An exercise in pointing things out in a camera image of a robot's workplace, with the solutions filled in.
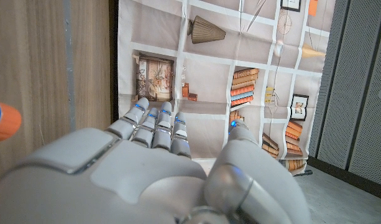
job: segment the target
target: orange book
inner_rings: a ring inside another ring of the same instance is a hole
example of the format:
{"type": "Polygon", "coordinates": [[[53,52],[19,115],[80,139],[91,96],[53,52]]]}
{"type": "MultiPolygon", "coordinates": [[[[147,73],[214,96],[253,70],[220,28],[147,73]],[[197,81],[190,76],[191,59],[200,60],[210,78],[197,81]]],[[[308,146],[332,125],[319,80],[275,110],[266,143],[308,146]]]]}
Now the orange book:
{"type": "Polygon", "coordinates": [[[258,79],[258,74],[253,74],[253,75],[249,75],[249,76],[241,77],[241,78],[235,78],[233,79],[232,85],[237,85],[240,83],[244,83],[244,82],[248,82],[248,81],[252,81],[256,79],[258,79]]]}
{"type": "Polygon", "coordinates": [[[247,103],[247,102],[252,101],[253,99],[254,99],[253,96],[248,96],[248,97],[245,97],[245,98],[234,100],[234,101],[232,101],[232,106],[239,105],[239,104],[242,104],[242,103],[247,103]]]}
{"type": "Polygon", "coordinates": [[[294,160],[288,161],[288,170],[289,171],[295,170],[295,161],[294,160]]]}
{"type": "Polygon", "coordinates": [[[243,87],[243,88],[240,88],[240,89],[236,89],[236,90],[232,90],[232,91],[230,91],[230,95],[231,96],[235,96],[235,95],[238,95],[238,94],[241,94],[241,93],[245,93],[245,92],[248,92],[248,91],[252,91],[252,90],[254,90],[254,85],[246,86],[246,87],[243,87]]]}
{"type": "Polygon", "coordinates": [[[277,155],[273,154],[273,153],[269,153],[273,158],[277,158],[277,155]]]}
{"type": "Polygon", "coordinates": [[[290,127],[287,127],[287,129],[285,130],[286,132],[290,133],[290,134],[293,134],[297,137],[301,136],[301,133],[293,128],[290,128],[290,127]]]}
{"type": "Polygon", "coordinates": [[[262,144],[262,149],[264,149],[267,152],[270,152],[270,153],[273,153],[275,155],[278,155],[278,150],[276,150],[276,149],[274,149],[272,147],[269,147],[269,146],[267,146],[265,144],[262,144]]]}
{"type": "Polygon", "coordinates": [[[293,150],[293,149],[287,149],[287,153],[291,153],[291,154],[296,154],[296,155],[301,155],[302,156],[302,152],[301,151],[297,151],[297,150],[293,150]]]}
{"type": "Polygon", "coordinates": [[[258,74],[259,69],[258,68],[247,68],[241,71],[237,71],[233,74],[233,78],[241,78],[248,75],[258,74]]]}
{"type": "Polygon", "coordinates": [[[300,145],[300,142],[298,140],[290,138],[288,136],[285,136],[285,141],[288,142],[288,143],[291,143],[293,145],[296,145],[296,146],[300,145]]]}
{"type": "Polygon", "coordinates": [[[299,146],[293,145],[293,144],[288,143],[288,142],[287,142],[287,149],[292,149],[292,150],[301,151],[301,149],[299,148],[299,146]]]}
{"type": "Polygon", "coordinates": [[[311,16],[316,16],[317,1],[318,0],[310,0],[309,2],[309,15],[311,16]]]}
{"type": "Polygon", "coordinates": [[[288,136],[288,137],[290,137],[290,138],[293,138],[293,139],[295,139],[295,140],[298,140],[298,136],[295,136],[295,135],[293,135],[293,134],[291,134],[291,133],[285,132],[285,135],[288,136]]]}
{"type": "Polygon", "coordinates": [[[243,87],[246,87],[246,86],[250,86],[250,85],[255,85],[255,80],[251,80],[251,81],[248,81],[248,82],[240,83],[240,84],[237,84],[237,85],[232,85],[232,90],[240,89],[240,88],[243,88],[243,87]]]}
{"type": "Polygon", "coordinates": [[[298,123],[295,123],[293,121],[288,122],[288,127],[294,129],[295,131],[302,132],[302,126],[298,123]]]}

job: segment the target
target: stack of books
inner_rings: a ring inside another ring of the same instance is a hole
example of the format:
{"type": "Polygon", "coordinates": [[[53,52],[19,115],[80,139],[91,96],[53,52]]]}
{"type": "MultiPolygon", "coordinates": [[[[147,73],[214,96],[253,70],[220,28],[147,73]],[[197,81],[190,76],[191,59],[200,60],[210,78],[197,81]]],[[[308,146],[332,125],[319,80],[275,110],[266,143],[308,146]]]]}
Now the stack of books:
{"type": "Polygon", "coordinates": [[[230,92],[232,106],[250,102],[254,99],[255,80],[258,79],[258,68],[248,68],[234,72],[230,92]]]}
{"type": "Polygon", "coordinates": [[[278,144],[271,140],[265,133],[262,134],[262,149],[267,151],[273,158],[277,158],[278,144]]]}
{"type": "Polygon", "coordinates": [[[240,120],[244,121],[244,117],[239,115],[239,111],[238,110],[230,112],[229,124],[231,124],[232,121],[234,121],[235,119],[240,119],[240,120]]]}
{"type": "Polygon", "coordinates": [[[302,151],[299,147],[302,126],[294,121],[289,121],[285,130],[285,142],[287,145],[287,154],[295,154],[302,156],[302,151]]]}
{"type": "Polygon", "coordinates": [[[288,171],[300,169],[306,164],[306,160],[304,159],[280,160],[280,162],[288,171]]]}

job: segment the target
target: orange object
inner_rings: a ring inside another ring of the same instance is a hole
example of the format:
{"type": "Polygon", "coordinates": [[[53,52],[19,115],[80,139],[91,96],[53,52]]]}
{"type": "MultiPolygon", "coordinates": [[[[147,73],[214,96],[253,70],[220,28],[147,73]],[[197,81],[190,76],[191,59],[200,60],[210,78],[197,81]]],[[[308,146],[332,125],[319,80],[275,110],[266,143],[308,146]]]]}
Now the orange object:
{"type": "Polygon", "coordinates": [[[239,105],[239,104],[242,104],[242,103],[247,103],[247,102],[252,101],[253,99],[254,99],[253,96],[248,96],[248,97],[245,97],[245,98],[241,98],[239,100],[232,101],[232,106],[239,105]]]}
{"type": "Polygon", "coordinates": [[[0,141],[13,136],[21,123],[22,116],[17,109],[0,103],[0,141]]]}
{"type": "Polygon", "coordinates": [[[245,92],[252,91],[252,90],[254,90],[254,85],[246,86],[246,87],[236,89],[236,90],[232,90],[232,91],[230,91],[230,95],[236,96],[238,94],[245,93],[245,92]]]}
{"type": "Polygon", "coordinates": [[[288,137],[290,137],[290,138],[293,138],[293,139],[295,139],[295,140],[298,140],[298,139],[299,139],[298,136],[295,136],[295,135],[293,135],[293,134],[291,134],[291,133],[288,133],[288,132],[285,132],[285,135],[288,136],[288,137]]]}
{"type": "Polygon", "coordinates": [[[298,137],[301,136],[301,133],[299,131],[297,131],[297,130],[295,130],[293,128],[290,128],[288,126],[287,126],[287,129],[285,131],[288,132],[288,133],[291,133],[291,134],[293,134],[295,136],[298,136],[298,137]]]}
{"type": "Polygon", "coordinates": [[[309,2],[309,15],[311,16],[316,16],[317,1],[318,0],[310,0],[309,2]]]}

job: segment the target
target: small box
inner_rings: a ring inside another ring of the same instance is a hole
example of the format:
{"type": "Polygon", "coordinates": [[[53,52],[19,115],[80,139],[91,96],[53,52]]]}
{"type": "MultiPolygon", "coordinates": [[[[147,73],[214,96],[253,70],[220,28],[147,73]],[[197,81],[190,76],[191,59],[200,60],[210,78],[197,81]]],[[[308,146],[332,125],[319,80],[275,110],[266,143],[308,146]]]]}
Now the small box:
{"type": "Polygon", "coordinates": [[[189,86],[186,86],[186,83],[185,83],[185,86],[182,87],[182,97],[188,97],[189,96],[189,86]]]}
{"type": "Polygon", "coordinates": [[[188,100],[197,101],[197,94],[189,93],[188,100]]]}

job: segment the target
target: book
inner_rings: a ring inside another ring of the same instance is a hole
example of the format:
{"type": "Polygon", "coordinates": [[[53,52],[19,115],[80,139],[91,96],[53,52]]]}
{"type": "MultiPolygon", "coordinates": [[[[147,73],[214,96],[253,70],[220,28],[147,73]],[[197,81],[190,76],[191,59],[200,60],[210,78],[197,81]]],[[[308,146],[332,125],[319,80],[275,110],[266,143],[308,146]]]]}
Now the book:
{"type": "Polygon", "coordinates": [[[287,129],[285,131],[290,133],[290,134],[293,134],[297,137],[301,136],[301,133],[299,131],[296,131],[295,129],[290,128],[290,127],[287,127],[287,129]]]}
{"type": "Polygon", "coordinates": [[[189,96],[189,87],[184,86],[182,87],[182,97],[188,97],[189,96]]]}
{"type": "Polygon", "coordinates": [[[246,87],[246,86],[250,86],[250,85],[255,85],[255,80],[251,80],[251,81],[248,81],[248,82],[232,85],[232,90],[240,89],[240,88],[243,88],[243,87],[246,87]]]}
{"type": "Polygon", "coordinates": [[[290,138],[288,136],[285,136],[285,141],[288,142],[288,143],[291,143],[293,145],[296,145],[296,146],[300,145],[300,142],[298,140],[290,138]]]}
{"type": "Polygon", "coordinates": [[[247,68],[241,71],[234,72],[233,78],[241,78],[248,75],[258,74],[259,69],[258,68],[247,68]]]}
{"type": "Polygon", "coordinates": [[[252,91],[252,90],[254,90],[254,85],[242,87],[242,88],[239,88],[236,90],[232,90],[232,91],[230,91],[230,95],[234,96],[234,95],[238,95],[238,94],[245,93],[245,92],[252,91]]]}
{"type": "Polygon", "coordinates": [[[253,91],[248,91],[246,93],[241,93],[241,94],[238,94],[238,95],[231,96],[230,99],[231,99],[231,101],[238,100],[238,99],[241,99],[241,98],[244,98],[244,97],[252,96],[253,94],[254,94],[253,91]]]}
{"type": "Polygon", "coordinates": [[[296,154],[302,156],[301,151],[293,150],[293,149],[287,149],[287,153],[296,154]]]}
{"type": "Polygon", "coordinates": [[[272,148],[278,150],[278,144],[275,143],[273,140],[271,140],[271,139],[269,138],[269,136],[267,136],[267,134],[265,134],[265,133],[262,134],[262,140],[265,141],[265,142],[267,142],[272,148]]]}
{"type": "Polygon", "coordinates": [[[295,161],[294,160],[289,160],[288,161],[288,170],[289,171],[295,170],[295,161]]]}
{"type": "Polygon", "coordinates": [[[294,121],[289,121],[287,126],[294,129],[295,131],[302,132],[302,126],[298,123],[295,123],[294,121]]]}
{"type": "Polygon", "coordinates": [[[293,144],[288,143],[288,142],[286,142],[286,145],[287,145],[287,149],[293,149],[293,150],[301,151],[299,146],[293,145],[293,144]]]}
{"type": "Polygon", "coordinates": [[[189,93],[188,100],[197,101],[197,94],[189,93]]]}
{"type": "Polygon", "coordinates": [[[269,155],[271,155],[273,158],[277,158],[277,155],[275,155],[275,154],[273,154],[271,152],[269,152],[269,155]]]}
{"type": "Polygon", "coordinates": [[[256,80],[256,79],[258,79],[258,74],[249,75],[249,76],[241,77],[241,78],[235,78],[235,79],[233,79],[232,85],[237,85],[240,83],[244,83],[244,82],[248,82],[248,81],[252,81],[252,80],[256,80]]]}
{"type": "Polygon", "coordinates": [[[262,144],[262,149],[264,149],[265,151],[267,152],[270,152],[270,153],[273,153],[275,155],[278,155],[278,150],[272,148],[272,147],[269,147],[268,145],[266,144],[262,144]]]}
{"type": "Polygon", "coordinates": [[[316,16],[318,0],[310,0],[309,2],[309,15],[316,16]]]}
{"type": "Polygon", "coordinates": [[[250,102],[253,99],[254,99],[253,96],[248,96],[248,97],[245,97],[245,98],[241,98],[240,100],[232,101],[232,106],[239,105],[239,104],[246,103],[246,102],[250,102]]]}
{"type": "Polygon", "coordinates": [[[235,110],[238,110],[238,109],[243,108],[243,107],[248,106],[248,105],[251,105],[251,103],[250,102],[242,103],[242,104],[239,104],[237,106],[233,106],[232,108],[230,108],[230,111],[235,111],[235,110]]]}
{"type": "Polygon", "coordinates": [[[293,134],[291,134],[291,133],[288,133],[288,132],[285,132],[285,135],[288,136],[288,137],[290,137],[290,138],[292,138],[292,139],[295,139],[295,140],[298,140],[298,139],[299,139],[298,136],[295,136],[295,135],[293,135],[293,134]]]}

